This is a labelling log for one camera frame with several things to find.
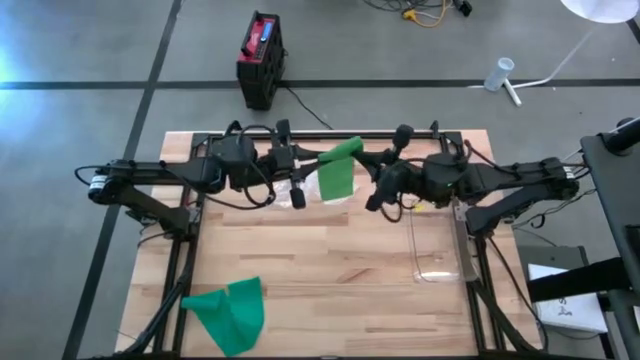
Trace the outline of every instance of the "white stand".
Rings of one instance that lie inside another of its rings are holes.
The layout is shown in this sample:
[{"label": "white stand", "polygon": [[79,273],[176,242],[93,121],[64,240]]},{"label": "white stand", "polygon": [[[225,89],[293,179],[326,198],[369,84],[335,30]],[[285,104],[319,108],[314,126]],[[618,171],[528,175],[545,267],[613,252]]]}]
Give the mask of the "white stand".
[{"label": "white stand", "polygon": [[542,85],[542,84],[546,84],[549,81],[551,81],[556,75],[558,75],[560,70],[569,62],[569,60],[571,60],[573,55],[575,55],[576,52],[578,52],[578,50],[582,47],[582,45],[584,45],[584,43],[587,42],[587,40],[591,37],[591,35],[593,35],[593,33],[595,31],[596,31],[596,27],[594,26],[594,27],[591,28],[591,30],[589,30],[589,32],[587,32],[582,37],[582,40],[580,40],[578,42],[578,44],[576,44],[576,46],[569,52],[569,54],[567,54],[567,56],[560,62],[560,65],[558,65],[558,67],[556,67],[556,69],[553,70],[551,75],[547,76],[546,78],[544,78],[542,80],[532,81],[532,82],[524,83],[524,84],[512,85],[513,88],[514,89],[520,89],[520,88],[525,88],[525,87],[530,87],[530,86]]}]

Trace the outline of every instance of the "wooden tabletop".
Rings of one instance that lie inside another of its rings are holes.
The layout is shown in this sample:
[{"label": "wooden tabletop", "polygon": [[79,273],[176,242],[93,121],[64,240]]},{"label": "wooden tabletop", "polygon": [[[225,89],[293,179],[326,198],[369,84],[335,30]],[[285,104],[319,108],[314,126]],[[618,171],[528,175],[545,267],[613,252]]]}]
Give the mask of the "wooden tabletop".
[{"label": "wooden tabletop", "polygon": [[[464,130],[462,134],[491,157],[486,131]],[[190,132],[167,133],[160,158],[186,161],[191,137]],[[317,150],[329,150],[337,143],[299,142]],[[379,151],[389,146],[390,140],[365,140],[365,150]],[[258,147],[264,151],[266,144]],[[438,151],[435,141],[414,139],[403,157],[424,157]],[[420,278],[421,273],[458,272],[451,210],[427,206],[412,216],[405,213],[400,223],[393,224],[379,212],[365,210],[374,185],[360,165],[355,168],[355,181],[358,188],[347,201],[326,205],[318,199],[307,199],[304,210],[272,205],[238,211],[207,202],[191,294],[260,276],[265,324],[256,346],[242,356],[476,354],[464,282],[426,282]],[[263,188],[251,190],[256,199],[266,194]],[[155,187],[152,195],[176,206],[181,188]],[[247,203],[243,194],[231,190],[217,196]],[[486,201],[499,196],[493,194]],[[151,228],[145,236],[157,232],[159,228]],[[500,225],[494,240],[526,293],[511,229]],[[170,241],[163,238],[140,247],[118,350],[131,344],[129,336],[137,336],[158,309],[170,247]],[[487,255],[498,304],[530,343],[539,344],[534,319],[507,272],[491,248]],[[490,345],[491,328],[483,305],[481,309]],[[166,347],[173,338],[175,310],[169,319]],[[182,355],[223,356],[191,312]]]}]

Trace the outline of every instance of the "red battery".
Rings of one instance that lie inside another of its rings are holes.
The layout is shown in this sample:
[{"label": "red battery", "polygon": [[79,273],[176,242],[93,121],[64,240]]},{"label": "red battery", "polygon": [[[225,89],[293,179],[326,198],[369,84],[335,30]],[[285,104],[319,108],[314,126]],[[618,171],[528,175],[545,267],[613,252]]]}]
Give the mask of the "red battery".
[{"label": "red battery", "polygon": [[248,108],[269,110],[284,72],[280,17],[254,11],[236,62],[237,77]]}]

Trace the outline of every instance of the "green cloth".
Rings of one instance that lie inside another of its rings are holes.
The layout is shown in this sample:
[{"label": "green cloth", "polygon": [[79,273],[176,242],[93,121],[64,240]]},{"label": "green cloth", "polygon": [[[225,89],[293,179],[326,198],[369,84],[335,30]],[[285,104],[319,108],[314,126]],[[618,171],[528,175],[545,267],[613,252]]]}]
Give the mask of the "green cloth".
[{"label": "green cloth", "polygon": [[318,169],[320,197],[323,201],[353,195],[353,158],[351,154],[354,151],[362,151],[363,148],[362,139],[355,136],[318,155],[318,161],[324,163]]},{"label": "green cloth", "polygon": [[260,278],[229,284],[229,295],[218,290],[182,299],[193,311],[225,356],[251,349],[264,324]]}]

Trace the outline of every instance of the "clear plastic container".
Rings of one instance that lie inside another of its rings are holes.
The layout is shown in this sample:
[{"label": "clear plastic container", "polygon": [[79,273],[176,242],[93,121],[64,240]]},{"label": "clear plastic container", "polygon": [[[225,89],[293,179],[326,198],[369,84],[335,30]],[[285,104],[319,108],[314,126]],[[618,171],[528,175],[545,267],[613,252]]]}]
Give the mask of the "clear plastic container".
[{"label": "clear plastic container", "polygon": [[491,74],[489,74],[489,77],[484,81],[484,88],[489,91],[498,91],[514,67],[515,64],[513,60],[500,58],[491,71]]}]

